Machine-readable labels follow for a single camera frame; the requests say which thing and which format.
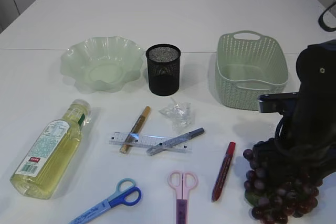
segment yellow liquid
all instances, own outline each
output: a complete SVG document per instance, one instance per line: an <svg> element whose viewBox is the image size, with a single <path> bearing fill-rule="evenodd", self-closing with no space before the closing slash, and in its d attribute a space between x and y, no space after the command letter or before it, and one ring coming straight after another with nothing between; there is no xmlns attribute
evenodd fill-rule
<svg viewBox="0 0 336 224"><path fill-rule="evenodd" d="M78 121L80 115L83 114L85 116L88 114L86 107L79 104L71 105L62 118L70 125L70 128L36 177L16 173L11 176L10 182L19 193L39 199L49 199L52 196L82 139Z"/></svg>

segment light green plastic basket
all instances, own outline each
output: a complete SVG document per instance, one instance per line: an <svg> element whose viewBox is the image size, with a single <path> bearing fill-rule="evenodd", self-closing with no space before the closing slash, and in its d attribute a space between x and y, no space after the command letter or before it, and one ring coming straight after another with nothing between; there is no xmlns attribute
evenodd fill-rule
<svg viewBox="0 0 336 224"><path fill-rule="evenodd" d="M260 38L235 38L238 34ZM287 64L279 43L254 31L222 35L216 65L217 92L227 107L258 110L258 97L283 92L288 80Z"/></svg>

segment cooking oil bottle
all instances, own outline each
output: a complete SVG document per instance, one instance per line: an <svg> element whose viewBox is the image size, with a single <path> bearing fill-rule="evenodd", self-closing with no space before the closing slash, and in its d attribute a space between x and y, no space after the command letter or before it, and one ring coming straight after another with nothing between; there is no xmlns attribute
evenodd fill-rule
<svg viewBox="0 0 336 224"><path fill-rule="evenodd" d="M10 182L24 196L49 199L82 139L90 105L76 99L60 120L49 123Z"/></svg>

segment clear plastic bag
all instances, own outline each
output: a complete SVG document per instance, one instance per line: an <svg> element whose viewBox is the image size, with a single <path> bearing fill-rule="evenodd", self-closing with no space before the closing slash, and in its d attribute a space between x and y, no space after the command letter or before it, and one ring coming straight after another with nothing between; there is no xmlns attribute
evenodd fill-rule
<svg viewBox="0 0 336 224"><path fill-rule="evenodd" d="M173 129L181 133L185 128L193 124L191 104L189 102L177 103L172 98L173 103L169 104L159 112L173 122Z"/></svg>

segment bottle cap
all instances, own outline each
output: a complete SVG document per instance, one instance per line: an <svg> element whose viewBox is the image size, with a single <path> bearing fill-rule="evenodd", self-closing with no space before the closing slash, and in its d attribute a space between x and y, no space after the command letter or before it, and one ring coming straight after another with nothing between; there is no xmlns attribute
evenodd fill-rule
<svg viewBox="0 0 336 224"><path fill-rule="evenodd" d="M82 105L82 106L84 106L85 107L85 109L87 110L87 115L89 115L90 114L90 112L91 112L91 106L90 106L90 104L87 102L87 101L84 101L84 100L82 100L82 99L75 99L73 102L72 102L72 104L78 104L78 105Z"/></svg>

